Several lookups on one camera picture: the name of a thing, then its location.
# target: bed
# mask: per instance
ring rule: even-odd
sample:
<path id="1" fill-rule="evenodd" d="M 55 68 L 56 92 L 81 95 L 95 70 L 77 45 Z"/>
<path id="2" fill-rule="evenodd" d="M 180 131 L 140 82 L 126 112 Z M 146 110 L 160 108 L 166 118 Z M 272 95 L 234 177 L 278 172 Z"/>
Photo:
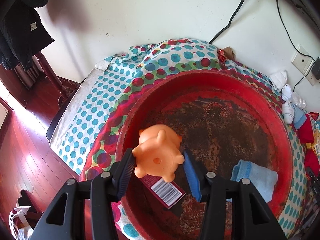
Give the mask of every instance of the bed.
<path id="1" fill-rule="evenodd" d="M 47 132 L 50 147 L 80 175 L 80 180 L 107 171 L 115 161 L 119 131 L 132 105 L 120 114 L 119 108 L 129 99 L 134 103 L 138 99 L 135 95 L 143 88 L 191 69 L 218 70 L 248 82 L 282 118 L 283 101 L 267 76 L 236 61 L 226 60 L 223 64 L 216 55 L 215 46 L 184 38 L 130 47 L 127 54 L 100 61 L 53 119 Z M 294 167 L 288 200 L 278 221 L 289 237 L 300 230 L 315 200 L 303 168 L 305 149 L 294 127 L 284 126 L 292 146 Z M 130 239 L 143 239 L 125 212 L 119 212 L 123 211 L 121 203 L 113 205 L 113 211 L 119 230 Z"/>

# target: rusty basin bottom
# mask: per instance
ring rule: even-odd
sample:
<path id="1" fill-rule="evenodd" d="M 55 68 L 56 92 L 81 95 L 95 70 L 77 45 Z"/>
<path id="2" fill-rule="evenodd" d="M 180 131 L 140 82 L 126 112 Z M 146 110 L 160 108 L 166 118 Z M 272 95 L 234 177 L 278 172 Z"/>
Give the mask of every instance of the rusty basin bottom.
<path id="1" fill-rule="evenodd" d="M 157 123 L 170 126 L 183 138 L 180 150 L 189 148 L 196 160 L 225 179 L 230 179 L 240 159 L 272 169 L 275 147 L 268 129 L 256 111 L 235 95 L 223 90 L 189 91 L 168 98 L 148 116 L 141 128 Z M 141 208 L 147 209 L 161 230 L 175 239 L 197 239 L 205 203 L 192 197 L 182 166 L 176 171 L 175 182 L 186 195 L 174 207 L 162 207 L 143 187 Z M 227 203 L 226 238 L 231 225 L 232 204 Z"/>

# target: metal screw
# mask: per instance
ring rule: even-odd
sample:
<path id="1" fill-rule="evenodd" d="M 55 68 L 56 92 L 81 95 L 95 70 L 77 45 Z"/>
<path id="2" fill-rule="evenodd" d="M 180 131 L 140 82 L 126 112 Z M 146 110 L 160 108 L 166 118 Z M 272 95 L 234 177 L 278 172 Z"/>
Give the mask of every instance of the metal screw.
<path id="1" fill-rule="evenodd" d="M 209 171 L 209 172 L 207 172 L 207 177 L 208 178 L 214 178 L 216 176 L 216 174 L 214 173 L 214 172 L 212 172 L 212 171 Z"/>
<path id="2" fill-rule="evenodd" d="M 76 182 L 75 179 L 68 179 L 68 180 L 67 180 L 67 185 L 72 185 L 72 184 L 74 184 L 75 182 Z"/>
<path id="3" fill-rule="evenodd" d="M 111 173 L 109 171 L 104 171 L 103 173 L 101 173 L 101 177 L 103 178 L 107 178 L 111 175 Z"/>
<path id="4" fill-rule="evenodd" d="M 248 184 L 250 184 L 250 182 L 251 182 L 251 181 L 250 181 L 249 179 L 247 179 L 247 178 L 244 178 L 244 179 L 242 179 L 241 181 L 242 181 L 242 183 L 245 184 L 245 185 L 248 185 Z"/>

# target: rubber pig toy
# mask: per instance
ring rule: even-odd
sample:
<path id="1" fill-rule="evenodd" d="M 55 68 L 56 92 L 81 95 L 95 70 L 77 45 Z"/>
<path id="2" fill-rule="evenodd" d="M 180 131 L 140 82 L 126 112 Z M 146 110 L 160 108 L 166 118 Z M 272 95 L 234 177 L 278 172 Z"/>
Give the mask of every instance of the rubber pig toy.
<path id="1" fill-rule="evenodd" d="M 165 182 L 174 180 L 178 164 L 184 162 L 179 151 L 182 137 L 164 124 L 156 124 L 139 131 L 139 145 L 132 150 L 138 178 L 145 175 L 159 176 Z"/>

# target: white wall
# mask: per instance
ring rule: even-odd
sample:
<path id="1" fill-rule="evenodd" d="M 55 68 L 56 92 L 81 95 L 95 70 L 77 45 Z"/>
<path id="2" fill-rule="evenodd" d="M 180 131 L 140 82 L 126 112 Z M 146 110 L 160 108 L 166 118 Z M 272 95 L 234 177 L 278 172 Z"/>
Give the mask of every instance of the white wall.
<path id="1" fill-rule="evenodd" d="M 132 45 L 181 37 L 206 41 L 225 25 L 240 0 L 49 0 L 38 12 L 55 42 L 43 50 L 57 75 L 80 82 L 95 63 Z M 320 39 L 285 0 L 280 11 L 294 44 L 320 56 Z M 246 0 L 231 27 L 214 44 L 230 46 L 236 59 L 266 75 L 288 71 L 295 52 L 280 22 L 276 0 Z M 320 84 L 296 88 L 309 111 L 320 112 Z"/>

